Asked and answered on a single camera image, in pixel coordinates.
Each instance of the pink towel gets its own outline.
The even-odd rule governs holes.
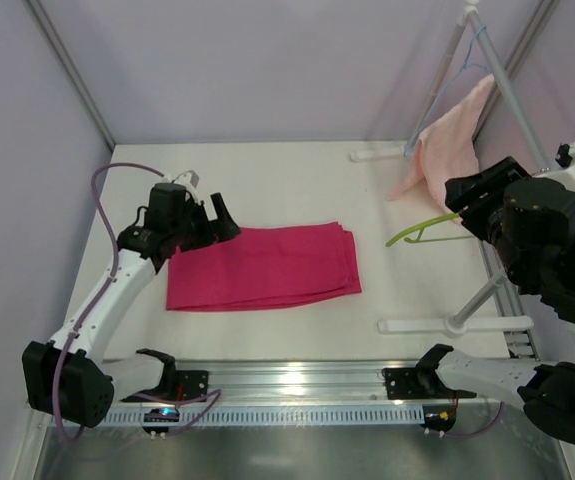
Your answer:
[[[494,76],[487,75],[458,105],[421,132],[411,169],[387,200],[396,200],[425,178],[433,199],[451,213],[445,206],[445,182],[480,171],[472,136],[493,86]]]
[[[286,308],[361,291],[354,237],[340,224],[243,228],[171,258],[167,310]]]

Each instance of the metal frame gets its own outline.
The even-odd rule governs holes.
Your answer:
[[[98,110],[96,102],[94,102],[91,93],[87,89],[74,61],[71,59],[67,48],[65,48],[65,44],[60,39],[60,35],[58,35],[49,15],[47,15],[45,7],[43,7],[40,0],[24,0],[24,3],[34,17],[36,25],[45,36],[45,39],[56,55],[56,58],[63,67],[65,74],[78,94],[83,107],[87,110],[87,113],[89,113],[89,116],[94,122],[98,133],[100,133],[105,140],[105,144],[107,145],[107,148],[109,148],[109,151],[113,152],[116,147],[116,141],[109,131],[109,127],[107,126],[107,123],[105,123],[100,110]]]
[[[169,425],[183,425],[200,415],[205,407],[178,409],[178,420]],[[150,405],[112,407],[97,428],[161,427],[160,421],[147,420]],[[223,427],[329,427],[350,425],[421,425],[425,422],[422,405],[314,405],[299,404],[276,408],[273,405],[231,405],[218,402],[200,419],[200,428]],[[142,436],[135,430],[134,436]]]
[[[533,125],[529,120],[529,117],[527,117],[525,111],[523,110],[520,99],[518,98],[516,92],[514,91],[514,88],[511,84],[511,80],[509,79],[509,76],[507,75],[507,72],[505,71],[505,68],[500,61],[500,57],[498,56],[498,53],[496,52],[496,49],[494,48],[494,45],[491,39],[489,38],[489,34],[487,33],[485,25],[483,24],[482,20],[480,19],[480,16],[478,15],[478,10],[473,6],[469,6],[468,3],[464,9],[463,17],[464,20],[467,23],[469,23],[473,32],[476,34],[476,39],[478,41],[480,49],[485,55],[487,63],[489,64],[492,73],[494,75],[494,78],[496,80],[496,85],[498,86],[500,93],[502,93],[503,99],[507,102],[509,108],[513,112],[514,117],[516,118],[516,121],[518,123],[518,126],[520,127],[522,134],[525,138],[527,146],[529,147],[531,156],[534,159],[534,162],[536,163],[537,167],[539,168],[539,171],[542,172],[549,170],[550,163],[547,159],[545,149],[543,148],[540,139],[536,135],[536,131],[534,130]],[[463,31],[461,28],[462,27],[461,24],[462,20],[459,19],[458,23],[456,24],[454,33],[452,35],[452,40],[449,42],[447,51],[445,53],[445,56],[443,57],[443,61],[441,62],[438,71],[436,72],[436,76],[434,78],[434,82],[432,84],[428,96],[428,101],[426,102],[429,108],[431,108],[431,104],[433,103],[432,99],[435,97],[435,90],[438,87],[440,87],[440,84],[442,84],[442,81],[445,77],[445,73],[447,72],[449,64],[451,63],[453,52],[457,48],[458,41],[460,41],[460,38],[462,37]],[[425,108],[423,108],[421,116],[419,117],[419,119],[421,119],[420,120],[421,122],[422,118],[424,118],[424,116],[426,115],[425,110],[427,111],[429,110],[429,108],[426,108],[427,105],[425,105]],[[416,138],[417,138],[416,136],[412,136],[409,139],[407,145],[415,143]],[[463,307],[463,309],[457,315],[455,315],[454,317],[450,317],[448,319],[447,323],[445,324],[445,327],[447,328],[448,332],[452,334],[464,332],[467,320],[487,299],[496,295],[496,291],[499,290],[499,288],[501,288],[502,283],[505,283],[504,286],[505,289],[507,289],[506,281],[507,279],[504,276],[502,267],[499,269],[495,269],[489,281],[474,295],[474,297]]]
[[[81,101],[87,108],[89,114],[100,134],[105,139],[110,150],[115,147],[115,141],[105,124],[95,102],[86,88],[80,73],[70,58],[58,33],[51,23],[39,0],[25,0],[30,12],[35,17],[39,27],[45,34],[65,72],[69,76],[72,85],[78,92]],[[541,0],[534,15],[528,23],[525,33],[521,36],[517,47],[512,52],[512,58],[508,64],[515,65],[510,70],[510,75],[514,76],[518,68],[522,65],[524,57],[529,48],[542,30],[544,23],[551,16],[551,12],[558,4],[558,0]],[[476,31],[480,28],[480,18],[477,13],[470,12],[467,16],[472,28]],[[437,72],[436,81],[432,85],[432,92],[437,90],[442,84],[444,74],[449,67],[449,50],[453,47],[456,39],[460,40],[460,32],[455,31],[452,35],[448,51]],[[485,32],[479,36],[481,48],[488,57],[488,61],[494,69],[494,74],[502,70],[501,81],[498,82],[500,91],[506,97],[507,92],[512,96],[509,77],[504,73],[497,54],[489,41]],[[479,126],[482,128],[489,113],[495,108],[498,102],[496,96],[491,97],[486,111]],[[521,127],[528,139],[532,154],[539,164],[546,162],[543,155],[542,146],[533,135],[533,129],[529,121],[524,118],[524,112],[517,102],[511,103],[514,113],[519,117]],[[492,277],[502,269],[498,258],[488,245],[481,244],[481,253],[487,273]],[[513,285],[505,281],[494,294],[497,310],[503,316],[524,315],[520,298]],[[534,348],[529,332],[512,332],[506,335],[506,341],[510,352],[517,358],[536,358],[537,352]],[[213,388],[221,388],[224,392],[224,399],[227,404],[238,404],[245,406],[262,405],[264,407],[275,406],[284,408],[285,405],[359,405],[361,407],[381,408],[390,405],[392,402],[386,398],[381,370],[384,367],[405,367],[412,366],[411,361],[332,361],[332,362],[179,362],[178,367],[184,369],[206,369],[210,371],[210,384]],[[462,400],[463,402],[480,403],[484,399]],[[404,405],[430,405],[444,403],[441,400],[425,399],[418,401],[399,401]],[[140,404],[134,404],[127,408],[140,408]],[[45,431],[49,426],[51,417],[35,411],[27,412],[27,434],[19,449],[16,469],[12,478],[29,478],[36,468],[40,447],[44,442]]]
[[[411,137],[407,140],[405,144],[405,152],[413,149],[414,145],[418,141],[418,137],[420,136],[420,129],[423,126],[423,122],[425,121],[425,117],[431,110],[431,106],[434,104],[436,97],[438,96],[438,92],[440,91],[440,87],[442,86],[445,76],[447,75],[447,71],[451,66],[451,62],[454,59],[454,54],[456,53],[456,49],[458,48],[458,44],[460,40],[463,38],[463,33],[465,33],[465,27],[467,26],[466,22],[466,14],[463,12],[459,17],[458,21],[456,22],[456,26],[454,27],[454,31],[451,34],[451,38],[447,43],[447,47],[445,48],[445,53],[443,54],[442,59],[440,60],[440,64],[438,65],[438,70],[434,76],[434,81],[429,88],[429,94],[425,99],[425,103],[423,108],[420,109],[418,113],[418,117],[414,122],[414,128],[412,129]]]

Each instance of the folded pink towel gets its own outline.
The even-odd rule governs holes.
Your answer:
[[[338,223],[243,228],[171,258],[167,310],[286,308],[361,291],[354,237]]]
[[[480,171],[472,136],[493,86],[494,76],[487,75],[458,105],[421,132],[411,168],[387,200],[396,200],[425,178],[433,199],[451,213],[445,206],[445,182]]]

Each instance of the wire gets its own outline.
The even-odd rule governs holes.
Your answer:
[[[454,404],[454,413],[458,411],[458,392],[454,392],[452,397],[452,403]]]
[[[134,223],[132,223],[132,226],[138,225],[138,222],[140,221],[140,212],[142,211],[147,211],[147,207],[144,205],[141,205],[140,207],[138,207],[138,210],[136,210],[136,220],[134,220]]]
[[[69,352],[69,349],[71,348],[72,343],[74,343],[74,339],[78,335],[78,331],[80,330],[80,327],[82,327],[83,322],[89,316],[89,313],[93,310],[93,308],[100,301],[100,299],[103,297],[103,295],[105,294],[105,292],[107,291],[109,286],[112,284],[113,277],[116,275],[116,272],[118,271],[118,244],[116,243],[116,235],[114,233],[114,230],[111,228],[111,224],[109,223],[109,219],[107,218],[107,214],[105,213],[105,209],[103,208],[103,205],[100,201],[100,193],[98,191],[98,183],[97,183],[97,179],[102,173],[106,172],[110,168],[116,168],[116,167],[138,168],[140,170],[146,170],[148,172],[151,172],[155,175],[158,175],[159,177],[164,176],[164,174],[162,172],[156,170],[155,168],[148,167],[146,165],[140,165],[138,163],[127,163],[127,162],[112,163],[111,165],[106,165],[104,167],[100,167],[91,176],[91,193],[92,193],[92,196],[94,197],[94,203],[96,204],[96,210],[98,210],[98,215],[100,215],[100,219],[102,220],[103,225],[105,226],[105,229],[107,230],[107,234],[109,235],[109,240],[111,242],[112,264],[111,264],[109,276],[107,277],[105,282],[102,284],[102,286],[100,287],[100,289],[98,290],[96,295],[94,295],[94,297],[91,299],[91,301],[84,308],[84,310],[82,311],[82,313],[78,317],[78,320],[76,321],[76,323],[74,323],[74,326],[71,329],[71,332],[69,332],[69,335],[67,335],[67,339],[65,340],[65,344],[63,345],[63,347],[60,351],[60,355],[58,356],[58,360],[56,362],[56,368],[54,370],[54,381],[52,383],[52,389],[51,389],[51,403],[52,403],[52,410],[54,412],[54,420],[56,422],[56,430],[57,430],[60,438],[63,441],[65,441],[66,443],[73,443],[78,438],[80,438],[80,435],[82,434],[84,427],[81,426],[78,429],[78,432],[76,433],[76,435],[74,437],[70,437],[67,434],[67,432],[65,431],[65,426],[63,425],[63,417],[62,417],[62,412],[60,410],[59,392],[60,392],[60,379],[61,379],[61,376],[63,373],[63,366],[65,364],[65,359],[67,358],[67,353]]]
[[[432,112],[434,111],[434,107],[438,104],[438,100],[440,100],[440,97],[442,97],[443,93],[445,93],[447,88],[449,88],[451,86],[451,84],[454,83],[456,81],[456,79],[458,77],[460,77],[460,75],[463,72],[465,72],[466,70],[469,70],[472,67],[480,68],[480,69],[484,70],[485,72],[489,71],[489,68],[487,68],[485,65],[480,65],[479,63],[469,63],[469,57],[471,56],[471,52],[472,52],[472,49],[474,47],[474,42],[476,41],[476,39],[478,39],[478,36],[482,32],[484,32],[485,30],[487,30],[487,25],[483,24],[478,29],[478,31],[474,34],[474,36],[471,37],[471,40],[469,41],[469,48],[467,49],[467,55],[465,56],[465,61],[463,62],[462,66],[460,67],[460,70],[458,70],[458,73],[456,75],[454,75],[453,77],[451,77],[449,80],[447,80],[443,84],[443,86],[440,87],[440,90],[438,90],[438,94],[434,98],[434,101],[432,102],[431,107],[429,107],[429,110],[427,110],[427,114],[425,115],[425,118],[423,118],[423,121],[420,123],[420,127],[418,127],[418,130],[416,130],[413,133],[413,135],[411,136],[411,138],[416,139],[414,141],[414,144],[412,146],[410,146],[410,148],[408,148],[408,146],[405,145],[405,152],[404,152],[405,158],[409,157],[414,152],[414,149],[416,148],[416,145],[418,144],[418,136],[419,136],[420,132],[422,132],[425,129],[425,127],[427,126],[428,118],[431,116]]]
[[[203,395],[203,396],[197,397],[197,398],[193,398],[191,400],[183,400],[182,402],[160,400],[156,397],[152,397],[152,396],[146,395],[146,394],[136,394],[135,396],[141,397],[141,398],[146,399],[146,400],[152,400],[152,401],[155,401],[157,403],[164,403],[166,405],[174,405],[177,407],[182,406],[182,405],[189,405],[192,403],[196,403],[196,402],[200,402],[202,400],[208,399],[210,397],[214,397],[212,399],[212,401],[209,402],[209,404],[198,415],[196,415],[194,418],[192,418],[189,422],[187,422],[184,425],[181,425],[180,427],[170,429],[169,432],[167,432],[167,434],[166,434],[167,436],[173,436],[173,435],[178,435],[178,434],[190,429],[196,423],[198,423],[200,420],[202,420],[203,417],[205,415],[207,415],[207,412],[209,412],[214,407],[215,403],[220,399],[221,395],[222,395],[222,390],[220,388],[217,388],[215,390],[212,390],[211,392],[209,392],[206,395]],[[125,443],[124,445],[121,445],[120,447],[112,450],[109,453],[106,453],[106,454],[100,455],[100,456],[95,456],[95,457],[85,457],[85,456],[76,455],[75,453],[73,453],[72,451],[70,451],[67,448],[67,445],[64,445],[63,448],[61,449],[61,451],[59,452],[58,456],[54,460],[54,463],[53,463],[49,473],[47,474],[47,476],[45,478],[47,480],[51,480],[54,477],[54,474],[56,473],[56,467],[60,463],[62,456],[64,454],[66,454],[70,458],[77,460],[77,461],[80,461],[80,462],[88,462],[88,463],[104,462],[106,460],[110,460],[111,458],[114,458],[119,453],[122,453],[125,450],[133,447],[136,443],[141,442],[143,440],[150,439],[150,438],[151,437],[149,437],[149,436],[142,436],[142,437],[134,438],[133,440]]]
[[[494,417],[494,419],[491,422],[489,422],[489,424],[486,427],[483,427],[480,430],[477,430],[477,431],[472,432],[472,433],[436,432],[435,430],[429,430],[429,429],[425,429],[425,433],[438,435],[438,436],[445,437],[445,438],[451,438],[454,440],[470,440],[472,438],[480,437],[481,435],[484,435],[489,430],[494,428],[500,422],[500,417],[502,416],[504,408],[505,408],[505,403],[500,402],[500,405],[498,406],[498,412],[496,413],[496,416]]]

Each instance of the white floor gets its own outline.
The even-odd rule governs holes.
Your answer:
[[[153,348],[192,360],[417,359],[437,342],[472,355],[505,357],[501,333],[381,335],[383,318],[436,318],[455,313],[486,281],[475,240],[410,245],[385,242],[400,230],[440,215],[424,185],[396,202],[386,192],[406,161],[352,163],[363,142],[119,146],[113,162],[138,162],[201,177],[201,195],[220,191],[241,226],[277,227],[339,221],[354,232],[363,293],[306,307],[267,312],[165,311],[166,269],[136,299],[106,358]],[[117,232],[146,205],[155,177],[132,169],[109,172],[103,202]],[[458,235],[443,224],[426,236]],[[98,217],[88,240],[70,314],[99,279],[110,246]],[[495,316],[493,301],[478,316]]]

